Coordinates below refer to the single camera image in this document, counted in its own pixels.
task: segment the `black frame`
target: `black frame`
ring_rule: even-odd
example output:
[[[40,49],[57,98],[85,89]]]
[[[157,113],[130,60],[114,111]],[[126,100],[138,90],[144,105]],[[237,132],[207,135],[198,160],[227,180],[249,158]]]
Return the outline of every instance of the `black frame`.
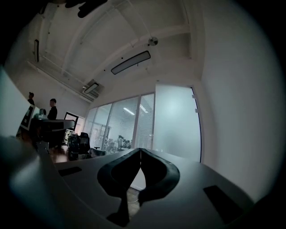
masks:
[[[77,120],[79,119],[79,116],[77,116],[77,115],[75,115],[75,114],[72,114],[72,113],[69,113],[69,112],[66,112],[66,115],[64,116],[64,119],[66,119],[66,116],[67,116],[67,115],[71,115],[71,116],[74,116],[74,117],[76,118],[76,120],[75,120],[75,126],[72,127],[72,128],[69,128],[69,130],[75,131],[75,129],[76,129],[76,124],[77,124]]]
[[[128,60],[130,60],[130,59],[132,59],[132,58],[134,58],[134,57],[136,57],[136,56],[138,56],[138,55],[141,55],[141,54],[143,54],[143,53],[145,53],[145,52],[147,52],[147,53],[149,54],[149,56],[150,56],[149,58],[147,58],[147,59],[145,59],[145,60],[150,59],[150,58],[151,58],[150,52],[149,52],[149,51],[144,51],[144,52],[141,52],[141,53],[139,53],[139,54],[137,54],[137,55],[135,55],[135,56],[130,57],[129,59],[123,61],[123,62],[120,63],[119,65],[121,65],[121,64],[125,63],[126,61],[128,61]],[[130,67],[132,67],[132,66],[134,66],[134,65],[136,65],[136,64],[139,64],[139,63],[141,63],[141,62],[143,62],[143,61],[145,61],[145,60],[142,60],[142,61],[140,61],[140,62],[137,62],[137,63],[135,63],[135,64],[133,64],[133,65],[131,65],[131,66],[129,66],[129,67],[123,69],[123,70],[121,70],[120,72],[113,73],[113,70],[119,66],[119,65],[117,65],[117,66],[115,66],[113,69],[111,69],[111,72],[112,72],[114,75],[119,74],[119,73],[123,72],[124,70],[126,70],[126,69],[128,69],[128,68],[130,68]]]

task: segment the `white cable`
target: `white cable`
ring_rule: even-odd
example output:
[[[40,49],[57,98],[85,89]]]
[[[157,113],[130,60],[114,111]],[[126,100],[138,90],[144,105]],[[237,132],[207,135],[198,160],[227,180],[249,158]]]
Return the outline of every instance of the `white cable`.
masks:
[[[138,199],[139,200],[139,199]],[[132,203],[135,203],[135,202],[137,202],[138,200],[136,200],[136,201],[134,201],[134,202],[128,202],[128,204],[132,204]]]

